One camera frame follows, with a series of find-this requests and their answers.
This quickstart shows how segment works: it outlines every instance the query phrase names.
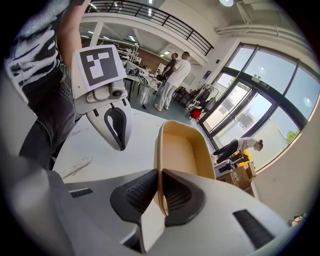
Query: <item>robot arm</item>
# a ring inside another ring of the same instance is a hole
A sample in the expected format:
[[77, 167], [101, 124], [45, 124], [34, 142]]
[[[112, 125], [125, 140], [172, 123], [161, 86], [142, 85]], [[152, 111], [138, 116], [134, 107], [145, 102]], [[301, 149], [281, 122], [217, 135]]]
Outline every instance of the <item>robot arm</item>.
[[71, 81], [77, 113], [86, 114], [101, 136], [123, 151], [131, 135], [133, 112], [123, 81], [126, 73], [115, 49], [101, 45], [77, 50]]

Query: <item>cardboard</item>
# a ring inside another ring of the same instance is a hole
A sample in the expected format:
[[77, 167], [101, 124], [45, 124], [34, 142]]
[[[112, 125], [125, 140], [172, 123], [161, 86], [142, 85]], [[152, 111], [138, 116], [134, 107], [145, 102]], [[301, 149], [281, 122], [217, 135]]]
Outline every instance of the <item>cardboard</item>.
[[216, 179], [217, 179], [217, 181], [226, 182], [226, 183], [229, 183], [231, 185], [236, 186], [233, 172], [230, 172], [230, 173], [223, 175], [221, 177], [217, 177]]
[[218, 181], [232, 184], [242, 190], [247, 190], [251, 187], [251, 181], [257, 176], [256, 169], [253, 163], [248, 162], [243, 166], [235, 168], [230, 173], [217, 177]]
[[256, 168], [254, 166], [254, 163], [248, 162], [247, 165], [248, 165], [248, 168], [246, 168], [246, 171], [247, 171], [249, 178], [252, 179], [252, 178], [256, 177], [257, 173], [256, 173]]
[[235, 180], [235, 185], [238, 188], [245, 190], [250, 187], [251, 179], [247, 174], [247, 169], [245, 166], [235, 168], [233, 171], [233, 177]]

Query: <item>person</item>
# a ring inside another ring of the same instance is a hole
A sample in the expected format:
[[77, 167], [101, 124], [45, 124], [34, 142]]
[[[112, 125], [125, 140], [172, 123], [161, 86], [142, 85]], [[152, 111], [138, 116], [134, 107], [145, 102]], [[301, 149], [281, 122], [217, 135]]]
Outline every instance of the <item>person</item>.
[[190, 58], [189, 52], [185, 51], [181, 56], [181, 60], [177, 61], [177, 63], [174, 65], [173, 73], [169, 76], [168, 80], [164, 85], [164, 89], [160, 97], [159, 105], [154, 104], [154, 107], [158, 111], [161, 111], [163, 107], [166, 110], [169, 109], [172, 94], [175, 92], [177, 87], [180, 86], [182, 81], [185, 79], [185, 77], [189, 74], [191, 70], [189, 58]]
[[177, 63], [176, 58], [178, 58], [178, 53], [175, 52], [171, 55], [171, 60], [169, 61], [168, 65], [165, 66], [163, 72], [159, 74], [160, 79], [158, 78], [158, 80], [162, 81], [162, 83], [158, 84], [158, 89], [163, 88], [168, 78], [174, 72], [174, 67]]
[[79, 25], [89, 3], [48, 0], [23, 25], [4, 60], [8, 77], [37, 115], [19, 154], [45, 169], [52, 168], [52, 155], [75, 125], [72, 90], [63, 80], [60, 56], [71, 73], [73, 53], [82, 48]]
[[222, 154], [216, 161], [217, 164], [220, 164], [237, 151], [240, 151], [240, 154], [243, 156], [246, 149], [253, 148], [253, 150], [261, 151], [263, 147], [262, 139], [258, 141], [251, 137], [235, 138], [229, 144], [215, 151], [213, 155]]
[[165, 66], [165, 68], [161, 74], [165, 80], [168, 80], [168, 78], [174, 72], [174, 67], [177, 63], [176, 58], [178, 58], [178, 53], [175, 52], [171, 55], [171, 60], [169, 61], [168, 65]]

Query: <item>black vent grille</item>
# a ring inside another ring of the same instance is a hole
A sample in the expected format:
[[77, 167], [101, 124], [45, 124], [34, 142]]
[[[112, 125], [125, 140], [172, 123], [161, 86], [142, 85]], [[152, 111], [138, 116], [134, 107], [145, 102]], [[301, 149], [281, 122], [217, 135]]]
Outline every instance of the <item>black vent grille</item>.
[[81, 190], [70, 191], [70, 195], [73, 198], [82, 197], [82, 196], [85, 196], [85, 195], [88, 195], [88, 194], [91, 194], [91, 193], [93, 193], [93, 191], [90, 188], [84, 188], [84, 189], [81, 189]]
[[271, 242], [275, 237], [247, 210], [239, 210], [233, 213], [244, 232], [247, 234], [256, 249]]
[[148, 208], [158, 188], [158, 172], [153, 172], [126, 191], [125, 198], [139, 213]]
[[191, 199], [191, 190], [173, 177], [163, 174], [163, 194], [168, 206], [168, 213], [179, 210]]

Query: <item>yellow object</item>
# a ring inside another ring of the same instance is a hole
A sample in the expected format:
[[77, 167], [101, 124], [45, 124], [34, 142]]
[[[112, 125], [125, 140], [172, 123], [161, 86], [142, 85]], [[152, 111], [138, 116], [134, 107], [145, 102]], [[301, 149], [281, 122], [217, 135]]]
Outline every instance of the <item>yellow object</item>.
[[[237, 152], [235, 152], [234, 154], [235, 155], [238, 155], [240, 153], [240, 151], [237, 151]], [[250, 162], [250, 155], [249, 155], [249, 153], [248, 153], [248, 151], [245, 149], [244, 151], [243, 151], [243, 153], [244, 153], [244, 155], [247, 155], [248, 156], [248, 161], [246, 161], [246, 162], [241, 162], [241, 163], [239, 163], [239, 166], [244, 166], [246, 163], [249, 163]]]

